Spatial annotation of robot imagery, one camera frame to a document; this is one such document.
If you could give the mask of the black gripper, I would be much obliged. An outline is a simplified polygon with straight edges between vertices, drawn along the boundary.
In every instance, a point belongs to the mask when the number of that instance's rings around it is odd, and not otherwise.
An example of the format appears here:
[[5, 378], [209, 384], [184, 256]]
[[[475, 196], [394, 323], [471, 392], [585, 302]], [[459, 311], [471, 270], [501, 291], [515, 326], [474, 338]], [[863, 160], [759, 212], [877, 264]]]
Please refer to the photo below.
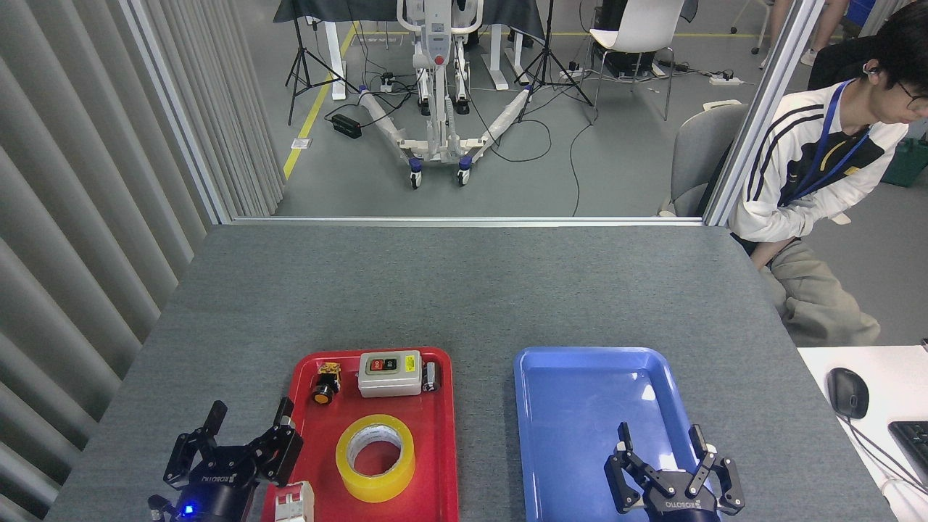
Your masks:
[[[163, 480], [181, 489], [177, 521], [244, 521], [251, 512], [257, 474], [275, 486], [287, 486], [304, 446], [292, 420], [294, 403], [282, 397], [272, 426], [244, 448], [216, 449], [228, 406], [215, 400], [206, 420], [192, 433], [177, 436]], [[200, 463], [194, 467], [194, 459]]]
[[[629, 423], [620, 423], [618, 442], [604, 465], [618, 513], [645, 508], [650, 521], [720, 521], [717, 510], [736, 515], [745, 508], [734, 460], [720, 456], [716, 447], [705, 441], [699, 424], [692, 424], [687, 433], [698, 459], [696, 471], [692, 475], [659, 474], [634, 452]], [[717, 497], [705, 485], [710, 473], [716, 473], [721, 486]], [[668, 479], [668, 489], [674, 490], [669, 496], [663, 479]]]

